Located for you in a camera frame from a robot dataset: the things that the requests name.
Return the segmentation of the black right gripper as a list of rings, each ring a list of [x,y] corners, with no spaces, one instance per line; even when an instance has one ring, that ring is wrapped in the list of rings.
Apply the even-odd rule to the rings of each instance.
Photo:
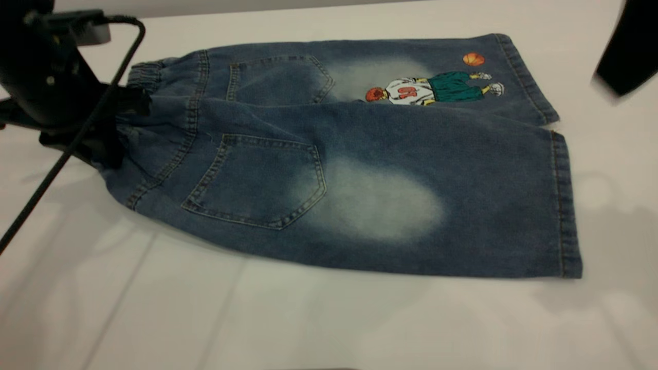
[[[657,71],[657,2],[627,1],[595,70],[595,77],[622,98]]]

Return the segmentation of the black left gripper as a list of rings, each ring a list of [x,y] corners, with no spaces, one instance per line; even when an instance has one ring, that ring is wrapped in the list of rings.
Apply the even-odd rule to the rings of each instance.
[[[111,40],[100,9],[54,12],[53,1],[1,2],[2,87],[11,102],[46,128],[85,119],[105,91],[79,47]],[[105,103],[105,117],[148,116],[151,97],[142,87],[115,87]],[[40,133],[40,145],[65,151],[82,122]],[[117,119],[96,120],[72,156],[117,169],[124,158]]]

